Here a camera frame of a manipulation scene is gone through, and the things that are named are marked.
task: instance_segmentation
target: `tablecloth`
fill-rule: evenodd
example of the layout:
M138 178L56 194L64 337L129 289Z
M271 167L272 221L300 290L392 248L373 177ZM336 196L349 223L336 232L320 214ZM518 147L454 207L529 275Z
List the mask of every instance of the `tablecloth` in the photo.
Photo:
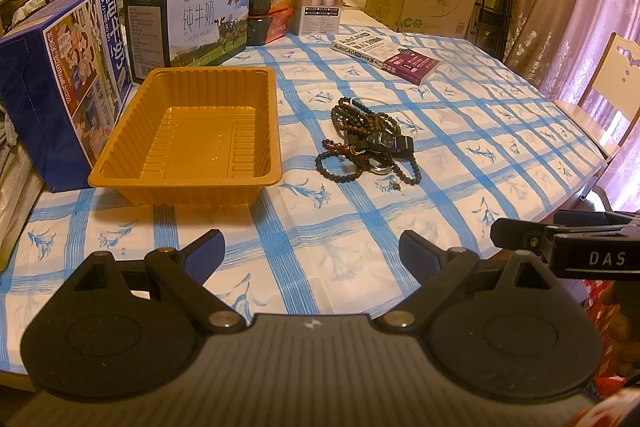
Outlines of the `tablecloth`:
M398 257L403 230L488 257L497 251L495 219L546 216L603 165L553 103L469 42L369 30L424 49L440 60L437 70L414 86L331 50L332 37L292 34L226 63L276 72L284 177L251 206L140 206L115 190L44 192L0 275L0 370L24 372L24 328L92 251L141 259L216 228L226 255L206 287L248 321L265 312L379 315L417 288ZM315 170L321 141L339 139L330 110L342 96L383 102L365 101L414 138L419 185L393 190L391 174L370 173L335 184Z

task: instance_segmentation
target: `white cable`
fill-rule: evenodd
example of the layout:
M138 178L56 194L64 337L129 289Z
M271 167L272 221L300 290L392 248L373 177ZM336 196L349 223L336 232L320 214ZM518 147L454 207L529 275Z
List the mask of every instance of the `white cable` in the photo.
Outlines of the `white cable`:
M349 101L349 105L351 105L351 107L353 107L353 101L354 100L369 100L369 102L378 102L381 103L382 105L388 105L389 107L391 107L388 103L383 102L382 100L376 100L375 98L366 98L366 97L360 97L360 96L352 96L351 100ZM410 121L412 123L412 125L414 126L414 128L417 128L418 126L415 124L415 121L413 118L411 118L407 113L405 113L402 109L394 109L394 111L397 111L401 114L404 115L404 117Z

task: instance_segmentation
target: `blue milk box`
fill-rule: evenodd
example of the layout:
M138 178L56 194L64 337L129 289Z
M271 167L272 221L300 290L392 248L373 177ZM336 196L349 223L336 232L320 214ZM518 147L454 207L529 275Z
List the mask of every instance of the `blue milk box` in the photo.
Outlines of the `blue milk box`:
M134 79L154 68L217 66L246 48L249 0L122 0Z
M56 0L0 39L0 96L53 192L88 187L131 88L116 0Z

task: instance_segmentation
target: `finger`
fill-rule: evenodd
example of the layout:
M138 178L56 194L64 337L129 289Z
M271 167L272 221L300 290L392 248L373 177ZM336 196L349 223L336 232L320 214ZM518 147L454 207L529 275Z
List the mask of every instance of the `finger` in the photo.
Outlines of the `finger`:
M628 343L613 342L613 357L620 363L640 360L640 341L631 339Z
M607 286L600 294L600 302L605 306L613 306L613 304L618 304L618 300L616 299L616 294L613 292L613 284Z
M621 363L616 370L616 374L619 377L628 377L633 370L634 365L632 363Z
M634 332L634 325L631 319L620 312L613 315L609 323L609 336L620 343L626 343L631 339Z

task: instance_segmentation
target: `book cover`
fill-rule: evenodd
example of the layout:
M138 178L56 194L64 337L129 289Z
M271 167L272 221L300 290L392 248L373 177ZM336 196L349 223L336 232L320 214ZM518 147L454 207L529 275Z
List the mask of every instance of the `book cover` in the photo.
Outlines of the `book cover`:
M402 47L388 37L368 30L355 35L336 35L331 48L369 62L416 86L435 70L439 62L437 58Z

